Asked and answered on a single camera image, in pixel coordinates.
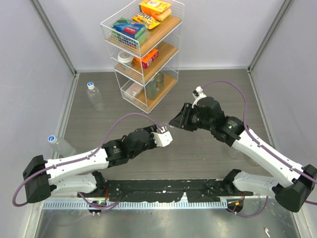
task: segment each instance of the plastic water bottle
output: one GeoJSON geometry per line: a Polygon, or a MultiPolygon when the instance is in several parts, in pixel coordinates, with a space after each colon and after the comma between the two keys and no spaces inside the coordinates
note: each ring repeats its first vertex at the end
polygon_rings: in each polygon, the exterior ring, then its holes
{"type": "Polygon", "coordinates": [[[94,86],[93,82],[87,83],[87,86],[87,94],[94,108],[99,112],[103,111],[105,109],[105,103],[99,92],[99,89],[94,86]]]}
{"type": "Polygon", "coordinates": [[[53,150],[62,155],[63,157],[76,155],[77,152],[66,140],[58,136],[50,135],[48,138],[49,143],[53,150]]]}

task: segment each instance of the small jar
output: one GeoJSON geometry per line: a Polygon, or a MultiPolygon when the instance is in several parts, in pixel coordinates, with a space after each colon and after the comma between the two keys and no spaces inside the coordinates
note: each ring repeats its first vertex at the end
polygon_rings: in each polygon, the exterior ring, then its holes
{"type": "Polygon", "coordinates": [[[126,51],[120,51],[118,54],[118,61],[123,64],[124,69],[128,69],[132,65],[133,55],[126,51]]]}
{"type": "Polygon", "coordinates": [[[157,90],[162,90],[164,88],[164,73],[163,72],[158,72],[155,75],[155,81],[157,83],[157,90]]]}
{"type": "Polygon", "coordinates": [[[154,100],[157,98],[157,83],[154,78],[152,78],[145,86],[145,92],[148,99],[154,100]]]}

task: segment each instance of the white bottle cap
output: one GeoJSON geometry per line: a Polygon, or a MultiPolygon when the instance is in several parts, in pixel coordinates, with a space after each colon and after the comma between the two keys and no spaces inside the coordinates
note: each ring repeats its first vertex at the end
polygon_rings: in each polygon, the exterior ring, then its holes
{"type": "Polygon", "coordinates": [[[133,55],[129,54],[126,51],[120,51],[118,54],[118,60],[121,63],[130,63],[133,60],[133,55]]]}
{"type": "Polygon", "coordinates": [[[55,144],[55,143],[57,142],[57,138],[56,138],[54,135],[50,135],[50,136],[48,137],[48,141],[49,141],[49,143],[51,143],[51,144],[55,144]]]}
{"type": "Polygon", "coordinates": [[[95,88],[95,86],[94,86],[94,83],[93,83],[93,82],[89,82],[89,83],[87,83],[87,87],[88,87],[89,89],[94,89],[94,88],[95,88]]]}

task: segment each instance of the red box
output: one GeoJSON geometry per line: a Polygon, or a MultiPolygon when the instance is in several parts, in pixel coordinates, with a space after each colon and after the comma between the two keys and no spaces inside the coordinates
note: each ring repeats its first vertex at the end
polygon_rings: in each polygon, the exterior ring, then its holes
{"type": "MultiPolygon", "coordinates": [[[[159,51],[157,49],[152,49],[150,50],[150,52],[148,52],[146,54],[146,56],[144,56],[142,58],[142,67],[143,68],[147,68],[150,66],[150,64],[159,56],[159,51]]],[[[141,66],[140,64],[140,58],[138,57],[134,57],[134,60],[136,61],[136,63],[138,65],[141,66]]]]}

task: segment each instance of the glass jar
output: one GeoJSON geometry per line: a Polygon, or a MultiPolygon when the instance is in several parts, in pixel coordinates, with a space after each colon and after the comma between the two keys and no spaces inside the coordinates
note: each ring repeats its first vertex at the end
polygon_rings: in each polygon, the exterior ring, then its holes
{"type": "Polygon", "coordinates": [[[158,72],[155,75],[155,81],[157,83],[157,90],[162,90],[164,88],[164,73],[163,72],[158,72]]]}
{"type": "Polygon", "coordinates": [[[151,79],[145,86],[145,92],[148,99],[154,100],[155,98],[157,98],[157,83],[154,78],[151,79]]]}

